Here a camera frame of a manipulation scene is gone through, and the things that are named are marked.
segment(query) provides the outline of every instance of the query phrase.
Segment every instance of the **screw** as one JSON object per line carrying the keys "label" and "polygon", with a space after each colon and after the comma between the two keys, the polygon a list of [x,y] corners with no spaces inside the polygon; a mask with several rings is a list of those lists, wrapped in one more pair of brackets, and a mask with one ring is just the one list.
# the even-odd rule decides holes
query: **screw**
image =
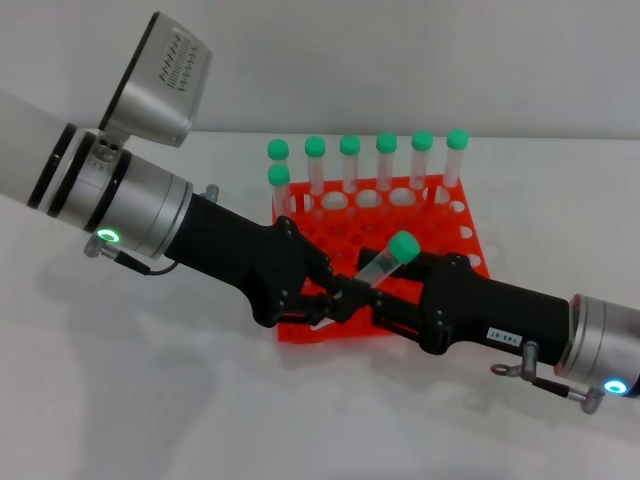
{"label": "screw", "polygon": [[207,188],[206,188],[203,196],[204,196],[204,198],[206,198],[210,202],[217,203],[219,194],[220,194],[220,188],[217,185],[214,185],[212,183],[210,185],[207,185]]}

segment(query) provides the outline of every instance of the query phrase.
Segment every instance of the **test tube rack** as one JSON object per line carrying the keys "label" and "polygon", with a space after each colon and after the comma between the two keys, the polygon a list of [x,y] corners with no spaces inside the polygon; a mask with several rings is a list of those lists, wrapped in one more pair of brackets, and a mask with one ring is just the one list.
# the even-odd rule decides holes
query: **test tube rack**
{"label": "test tube rack", "polygon": [[[394,177],[386,192],[376,191],[375,178],[359,179],[352,194],[343,192],[341,180],[325,181],[323,195],[316,197],[311,196],[309,183],[294,183],[290,185],[291,216],[299,230],[330,256],[336,273],[353,276],[360,248],[382,250],[396,232],[407,230],[420,242],[422,251],[467,255],[476,272],[489,277],[462,182],[445,189],[442,177],[428,175],[420,191],[409,188],[409,177]],[[422,286],[387,278],[378,288],[417,304]],[[303,290],[319,291],[312,284]],[[389,334],[372,324],[368,307],[345,324],[332,322],[317,329],[279,324],[277,329],[278,341],[295,344]]]}

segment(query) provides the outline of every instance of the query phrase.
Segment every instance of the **green cap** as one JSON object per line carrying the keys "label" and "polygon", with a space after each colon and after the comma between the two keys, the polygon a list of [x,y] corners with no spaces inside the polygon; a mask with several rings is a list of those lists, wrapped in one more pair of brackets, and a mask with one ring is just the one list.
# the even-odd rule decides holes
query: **green cap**
{"label": "green cap", "polygon": [[464,150],[469,145],[469,134],[465,130],[451,130],[447,135],[447,147]]}
{"label": "green cap", "polygon": [[345,135],[340,139],[340,153],[343,155],[357,155],[360,153],[360,139],[357,135]]}
{"label": "green cap", "polygon": [[389,240],[391,255],[402,263],[409,263],[420,253],[420,244],[416,237],[404,230],[399,231]]}
{"label": "green cap", "polygon": [[267,145],[267,154],[271,160],[286,160],[289,156],[289,145],[280,138],[271,140]]}
{"label": "green cap", "polygon": [[376,139],[376,148],[380,153],[393,153],[398,148],[398,137],[393,133],[381,133]]}
{"label": "green cap", "polygon": [[289,169],[286,165],[273,165],[269,167],[267,176],[269,177],[269,183],[274,187],[287,185],[289,180],[291,180]]}
{"label": "green cap", "polygon": [[311,158],[318,158],[324,155],[325,146],[322,137],[309,137],[304,142],[304,153]]}
{"label": "green cap", "polygon": [[426,130],[414,132],[413,137],[411,137],[411,146],[419,152],[431,150],[433,146],[433,133],[427,132]]}

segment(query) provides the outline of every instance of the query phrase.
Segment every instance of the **white wall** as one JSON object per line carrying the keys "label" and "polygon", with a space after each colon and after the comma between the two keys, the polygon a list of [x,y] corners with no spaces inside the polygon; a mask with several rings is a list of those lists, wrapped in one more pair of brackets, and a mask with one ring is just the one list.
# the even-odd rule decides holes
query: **white wall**
{"label": "white wall", "polygon": [[635,0],[0,5],[0,86],[84,125],[160,9],[214,50],[196,129],[640,138]]}

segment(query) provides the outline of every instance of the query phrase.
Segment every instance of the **green led ring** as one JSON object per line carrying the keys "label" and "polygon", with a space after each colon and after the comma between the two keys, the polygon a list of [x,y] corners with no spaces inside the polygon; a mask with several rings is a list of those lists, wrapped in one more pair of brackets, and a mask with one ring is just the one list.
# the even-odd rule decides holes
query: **green led ring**
{"label": "green led ring", "polygon": [[120,241],[120,235],[110,228],[101,228],[96,234],[105,242],[118,243]]}

